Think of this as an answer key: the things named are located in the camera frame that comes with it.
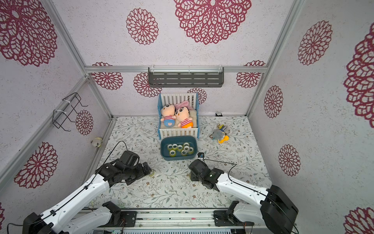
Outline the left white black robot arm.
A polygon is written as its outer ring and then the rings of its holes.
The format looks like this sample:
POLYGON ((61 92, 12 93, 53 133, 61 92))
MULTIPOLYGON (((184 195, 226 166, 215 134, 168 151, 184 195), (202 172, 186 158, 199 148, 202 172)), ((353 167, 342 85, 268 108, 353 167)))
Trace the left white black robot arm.
POLYGON ((115 184, 131 185, 152 173, 152 169, 141 163, 138 154, 124 151, 120 158, 105 162, 78 189, 61 202, 41 214, 31 213, 20 225, 24 234, 85 234, 97 227, 116 227, 126 224, 121 208, 106 202, 98 209, 79 218, 75 216, 95 197, 115 184))

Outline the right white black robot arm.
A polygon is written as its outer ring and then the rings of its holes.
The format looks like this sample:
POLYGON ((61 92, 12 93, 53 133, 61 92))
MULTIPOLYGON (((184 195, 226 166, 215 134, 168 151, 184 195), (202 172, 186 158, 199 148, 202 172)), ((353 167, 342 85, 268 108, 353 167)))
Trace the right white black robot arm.
POLYGON ((232 224, 264 224, 274 234, 298 234, 295 225, 299 213, 296 205, 278 186, 258 187, 238 180, 223 170, 209 169, 202 160, 189 165, 191 180, 207 189, 227 193, 242 200, 233 201, 226 211, 226 220, 232 224))

